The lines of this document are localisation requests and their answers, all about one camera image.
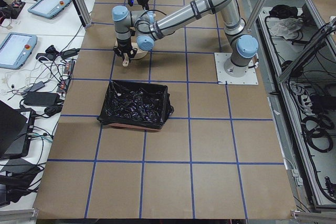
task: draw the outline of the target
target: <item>table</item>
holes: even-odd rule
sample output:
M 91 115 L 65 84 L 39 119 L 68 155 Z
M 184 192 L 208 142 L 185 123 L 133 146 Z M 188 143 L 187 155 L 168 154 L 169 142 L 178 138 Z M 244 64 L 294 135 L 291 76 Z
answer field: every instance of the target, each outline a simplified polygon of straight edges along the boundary
M 190 1 L 150 6 L 171 13 Z M 123 68 L 109 16 L 118 4 L 125 0 L 93 7 L 34 204 L 39 217 L 290 218 L 295 203 L 259 71 L 258 86 L 217 84 L 213 52 L 230 50 L 219 16 Z M 168 86 L 175 112 L 161 132 L 99 125 L 111 79 Z
M 89 11 L 92 9 L 94 0 L 86 0 L 87 7 L 89 8 Z M 27 59 L 26 63 L 19 69 L 19 70 L 9 70 L 9 69 L 0 69 L 0 78 L 2 79 L 5 77 L 6 73 L 11 72 L 12 75 L 9 78 L 9 85 L 14 84 L 16 88 L 23 87 L 25 85 L 25 78 L 26 75 L 29 74 L 29 71 L 23 71 L 23 70 L 31 70 L 34 69 L 34 66 L 40 65 L 39 63 L 36 64 L 35 55 L 38 52 L 44 52 L 45 49 L 50 46 L 51 44 L 55 45 L 56 49 L 61 50 L 63 49 L 74 37 L 78 29 L 80 28 L 80 20 L 77 16 L 77 13 L 74 9 L 73 4 L 71 4 L 66 10 L 64 10 L 62 13 L 60 13 L 56 18 L 48 20 L 43 19 L 41 17 L 32 15 L 31 13 L 28 13 L 28 7 L 30 7 L 33 4 L 33 1 L 27 1 L 26 6 L 24 7 L 23 11 L 21 12 L 19 18 L 17 20 L 13 20 L 12 27 L 13 29 L 7 30 L 5 28 L 0 28 L 0 40 L 2 41 L 6 35 L 10 31 L 15 31 L 19 33 L 30 33 L 35 34 L 38 37 L 37 45 L 34 48 L 32 54 Z M 3 25 L 5 26 L 8 22 L 8 20 L 5 20 L 3 22 Z M 85 29 L 81 28 L 79 34 L 74 38 L 72 43 L 68 46 L 68 48 L 80 48 L 82 41 L 83 41 L 83 35 L 85 34 Z M 33 77 L 38 76 L 43 68 L 40 68 L 39 70 L 36 70 L 32 73 Z M 47 92 L 51 91 L 56 85 L 56 82 L 49 82 L 46 84 L 46 87 L 41 89 L 41 91 Z M 19 107 L 19 101 L 21 100 L 21 97 L 14 96 L 11 100 L 7 100 L 12 96 L 11 93 L 7 93 L 9 90 L 9 87 L 5 83 L 0 83 L 0 99 L 10 105 L 12 108 L 18 108 Z M 43 108 L 41 107 L 32 107 L 34 110 L 37 111 L 37 113 L 42 113 Z M 49 118 L 49 119 L 36 119 L 35 125 L 37 127 L 41 127 L 48 132 L 52 132 L 54 129 L 55 124 L 58 122 L 59 114 Z M 50 150 L 51 144 L 47 141 L 44 141 L 44 149 L 43 149 L 43 155 L 40 162 L 45 162 L 49 150 Z M 28 156 L 24 159 L 35 164 L 38 160 L 38 157 L 40 155 L 42 148 L 41 140 L 34 140 L 32 141 L 29 149 Z M 1 161 L 0 164 L 4 165 L 7 161 Z M 36 198 L 36 194 L 29 194 L 28 196 L 22 197 L 19 202 L 17 203 L 11 203 L 8 206 L 2 207 L 1 211 L 6 210 L 21 210 L 21 209 L 29 209 L 33 206 L 34 200 Z
M 35 35 L 58 35 L 58 36 L 74 36 L 81 27 L 81 22 L 75 10 L 74 4 L 70 3 L 61 13 L 53 19 L 45 19 L 28 12 L 34 1 L 23 0 L 26 5 L 17 19 L 13 19 L 11 30 L 5 28 L 0 29 L 0 33 L 7 34 L 9 31 L 17 33 L 35 34 Z M 88 11 L 92 11 L 95 0 L 85 0 Z M 85 30 L 79 32 L 79 36 L 83 36 Z

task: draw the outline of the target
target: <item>electronic device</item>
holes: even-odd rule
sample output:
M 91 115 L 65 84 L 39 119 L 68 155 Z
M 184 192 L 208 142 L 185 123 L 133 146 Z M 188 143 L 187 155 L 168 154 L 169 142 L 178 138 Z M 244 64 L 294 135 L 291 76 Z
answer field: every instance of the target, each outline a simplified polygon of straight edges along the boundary
M 0 45 L 0 68 L 19 69 L 37 42 L 31 34 L 9 33 Z
M 15 110 L 26 118 L 26 123 L 23 126 L 20 133 L 15 137 L 15 141 L 7 148 L 3 155 L 0 155 L 0 159 L 12 159 L 20 158 L 28 155 L 30 141 L 32 137 L 28 133 L 33 132 L 35 117 L 35 111 L 33 109 L 18 109 Z
M 17 19 L 25 4 L 25 2 L 20 2 L 20 4 L 17 4 L 15 6 L 11 4 L 5 7 L 0 7 L 0 16 L 5 16 L 5 18 Z
M 30 193 L 29 186 L 41 169 L 22 159 L 10 159 L 0 171 L 0 206 L 18 202 Z
M 0 156 L 20 137 L 27 118 L 0 100 Z
M 70 2 L 71 0 L 39 0 L 28 11 L 32 14 L 51 19 L 64 10 Z
M 28 106 L 48 107 L 57 105 L 59 100 L 56 93 L 28 92 L 23 103 Z
M 35 58 L 40 62 L 46 60 L 54 61 L 57 58 L 57 55 L 52 53 L 39 52 Z

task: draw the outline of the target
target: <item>metal bracket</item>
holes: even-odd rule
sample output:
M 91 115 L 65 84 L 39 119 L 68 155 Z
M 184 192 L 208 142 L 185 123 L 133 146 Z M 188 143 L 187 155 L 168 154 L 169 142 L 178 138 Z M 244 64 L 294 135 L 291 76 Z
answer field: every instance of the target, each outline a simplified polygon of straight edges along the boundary
M 249 68 L 246 74 L 240 78 L 233 77 L 227 74 L 224 70 L 224 63 L 230 57 L 231 54 L 226 54 L 222 52 L 215 53 L 218 84 L 258 85 L 255 68 Z
M 299 221 L 314 221 L 327 224 L 336 223 L 336 214 L 318 214 L 315 212 L 300 212 L 297 210 L 292 210 L 290 213 L 294 219 Z
M 6 220 L 20 220 L 20 219 L 35 219 L 38 215 L 38 209 L 25 209 L 25 210 L 9 210 L 0 211 L 0 221 Z

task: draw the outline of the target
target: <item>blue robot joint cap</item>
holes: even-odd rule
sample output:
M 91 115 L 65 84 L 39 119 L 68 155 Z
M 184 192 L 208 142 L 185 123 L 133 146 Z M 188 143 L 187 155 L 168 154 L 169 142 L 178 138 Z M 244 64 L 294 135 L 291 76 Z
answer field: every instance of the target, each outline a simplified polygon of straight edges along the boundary
M 128 9 L 126 6 L 118 5 L 112 9 L 113 21 L 121 21 L 128 16 Z
M 154 40 L 146 35 L 141 35 L 136 38 L 136 43 L 141 50 L 150 51 L 154 47 Z
M 251 35 L 242 35 L 237 42 L 238 53 L 246 59 L 252 58 L 258 51 L 258 41 Z

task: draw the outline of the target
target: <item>white desk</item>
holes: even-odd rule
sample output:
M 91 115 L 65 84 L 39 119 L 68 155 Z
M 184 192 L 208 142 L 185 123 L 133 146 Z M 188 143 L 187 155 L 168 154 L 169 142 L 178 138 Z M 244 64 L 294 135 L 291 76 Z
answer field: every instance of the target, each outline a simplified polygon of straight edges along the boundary
M 25 7 L 20 13 L 17 19 L 12 20 L 12 29 L 0 28 L 0 34 L 7 34 L 10 31 L 17 33 L 35 34 L 35 35 L 72 35 L 74 36 L 81 26 L 80 19 L 77 15 L 75 6 L 70 3 L 68 7 L 59 13 L 53 19 L 46 19 L 36 16 L 28 12 L 28 9 L 33 5 L 32 0 L 23 0 L 26 2 Z M 92 11 L 95 0 L 85 0 L 88 11 Z M 3 22 L 3 26 L 6 26 L 9 20 Z M 85 30 L 82 29 L 79 32 L 79 36 L 83 36 Z
M 47 47 L 50 45 L 55 45 L 57 50 L 62 50 L 63 47 L 65 47 L 70 40 L 73 38 L 73 36 L 76 34 L 78 29 L 81 26 L 80 19 L 77 15 L 77 12 L 75 10 L 74 4 L 71 3 L 63 12 L 61 12 L 57 17 L 54 19 L 45 19 L 42 17 L 38 17 L 36 15 L 33 15 L 29 13 L 27 10 L 34 1 L 25 0 L 26 6 L 20 13 L 20 16 L 18 19 L 13 20 L 11 26 L 12 29 L 8 30 L 6 28 L 1 27 L 0 28 L 0 41 L 3 41 L 6 35 L 13 31 L 18 33 L 27 33 L 27 34 L 35 34 L 37 35 L 37 45 L 35 46 L 32 54 L 27 59 L 26 63 L 19 69 L 19 70 L 10 70 L 10 69 L 3 69 L 0 68 L 0 100 L 5 102 L 6 104 L 10 105 L 12 108 L 19 108 L 19 102 L 22 99 L 21 96 L 16 95 L 9 101 L 7 100 L 10 98 L 13 94 L 12 93 L 6 93 L 9 91 L 9 87 L 6 83 L 3 83 L 1 80 L 5 77 L 6 73 L 11 72 L 12 75 L 8 78 L 8 82 L 15 85 L 15 88 L 21 88 L 25 85 L 25 79 L 26 76 L 29 74 L 29 71 L 21 71 L 21 70 L 32 70 L 34 69 L 34 66 L 36 64 L 35 56 L 38 52 L 44 52 Z M 89 12 L 93 8 L 95 0 L 85 0 L 85 3 L 87 5 L 87 8 Z M 3 22 L 3 26 L 6 26 L 8 24 L 8 20 L 5 20 Z M 79 34 L 77 37 L 73 40 L 73 42 L 69 45 L 68 48 L 80 48 L 83 36 L 85 34 L 85 29 L 81 28 Z M 38 76 L 41 71 L 44 70 L 44 67 L 40 68 L 40 71 L 36 70 L 32 73 L 32 77 Z M 49 73 L 48 70 L 45 71 L 45 73 L 42 76 L 46 76 L 47 73 Z M 41 89 L 40 91 L 51 91 L 55 86 L 57 82 L 50 81 L 46 84 L 46 86 Z M 43 107 L 32 107 L 37 113 L 42 114 Z M 56 125 L 57 121 L 59 119 L 59 114 L 54 115 L 53 117 L 49 119 L 44 118 L 37 118 L 35 120 L 35 126 L 41 127 L 51 133 L 54 129 L 54 126 Z M 34 130 L 34 132 L 43 132 L 38 129 Z M 49 150 L 51 147 L 51 143 L 44 141 L 44 149 L 43 154 L 40 160 L 40 163 L 43 163 L 47 160 Z M 32 164 L 36 164 L 38 161 L 38 158 L 41 154 L 41 148 L 42 148 L 42 140 L 36 139 L 33 140 L 30 144 L 29 153 L 24 158 L 25 160 L 31 162 Z M 0 164 L 6 164 L 7 161 L 1 161 Z M 42 173 L 38 174 L 36 178 L 34 179 L 33 183 L 40 179 L 42 176 Z M 1 211 L 6 210 L 20 210 L 20 209 L 29 209 L 33 206 L 33 203 L 35 201 L 36 194 L 31 193 L 27 196 L 22 197 L 19 202 L 17 203 L 11 203 L 8 206 L 0 208 Z M 35 221 L 29 221 L 29 220 L 13 220 L 13 221 L 6 221 L 4 223 L 35 223 Z

